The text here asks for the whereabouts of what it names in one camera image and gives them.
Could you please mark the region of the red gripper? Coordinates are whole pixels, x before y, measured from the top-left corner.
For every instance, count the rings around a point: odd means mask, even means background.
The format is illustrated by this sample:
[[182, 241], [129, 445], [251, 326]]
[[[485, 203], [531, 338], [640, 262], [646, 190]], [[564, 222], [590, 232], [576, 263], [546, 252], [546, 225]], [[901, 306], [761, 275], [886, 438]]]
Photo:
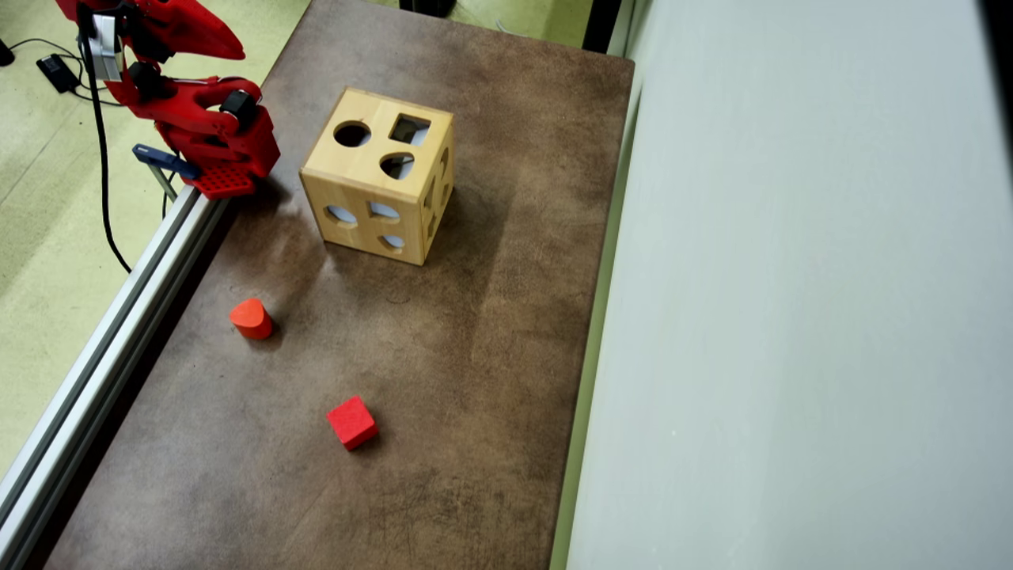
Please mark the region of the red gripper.
[[231, 28], [199, 1], [120, 1], [119, 36], [135, 55], [166, 63], [176, 51], [171, 29], [180, 22], [180, 51], [222, 60], [243, 60], [245, 51]]

